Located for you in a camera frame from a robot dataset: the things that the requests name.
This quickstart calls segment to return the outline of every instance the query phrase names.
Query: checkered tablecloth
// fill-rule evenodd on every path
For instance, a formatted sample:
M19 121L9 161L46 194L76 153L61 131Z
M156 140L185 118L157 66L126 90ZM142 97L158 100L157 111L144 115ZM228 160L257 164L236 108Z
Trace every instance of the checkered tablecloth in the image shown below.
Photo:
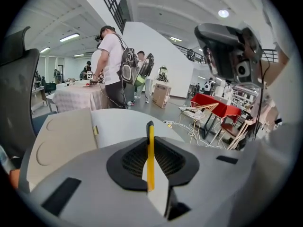
M91 110L107 108L105 85L100 85L102 92L99 85L90 87L71 85L57 89L53 96L53 102L60 113L82 108L90 108Z

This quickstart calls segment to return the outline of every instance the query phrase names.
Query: black bag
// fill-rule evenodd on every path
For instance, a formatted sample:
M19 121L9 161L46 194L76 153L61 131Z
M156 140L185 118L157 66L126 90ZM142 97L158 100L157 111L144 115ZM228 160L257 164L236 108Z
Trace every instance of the black bag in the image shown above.
M138 76L137 55L134 53L134 49L127 47L127 45L122 40L120 35L118 35L118 34L115 34L115 35L118 37L118 39L121 43L121 46L124 49L118 75L123 82L134 85L134 83L137 79L137 76Z

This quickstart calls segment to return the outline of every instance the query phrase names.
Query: yellow strip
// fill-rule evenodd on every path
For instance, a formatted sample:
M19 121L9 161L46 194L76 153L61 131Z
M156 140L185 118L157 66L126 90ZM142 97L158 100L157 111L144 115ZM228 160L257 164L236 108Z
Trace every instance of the yellow strip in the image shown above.
M154 156L155 156L155 135L154 135L154 126L151 125L149 129L149 141L150 144L147 146L147 191L152 191L155 189L155 165L154 165Z

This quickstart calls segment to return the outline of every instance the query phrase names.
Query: cap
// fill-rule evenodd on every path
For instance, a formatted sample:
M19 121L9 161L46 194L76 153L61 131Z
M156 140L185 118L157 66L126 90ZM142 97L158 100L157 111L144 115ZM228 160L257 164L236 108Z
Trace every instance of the cap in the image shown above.
M109 25L105 25L105 26L103 26L103 27L101 28L101 30L100 30L100 35L101 35L102 32L103 32L104 30L106 30L106 29L110 29L110 30L114 30L114 31L115 31L115 28L114 28L114 27L109 26Z

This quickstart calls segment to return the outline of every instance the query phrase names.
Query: office chair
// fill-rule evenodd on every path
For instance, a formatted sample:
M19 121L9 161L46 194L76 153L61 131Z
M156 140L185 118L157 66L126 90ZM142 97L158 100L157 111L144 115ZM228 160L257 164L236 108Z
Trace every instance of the office chair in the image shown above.
M5 37L0 49L0 144L9 158L22 159L36 139L31 93L39 51L25 49L29 28Z

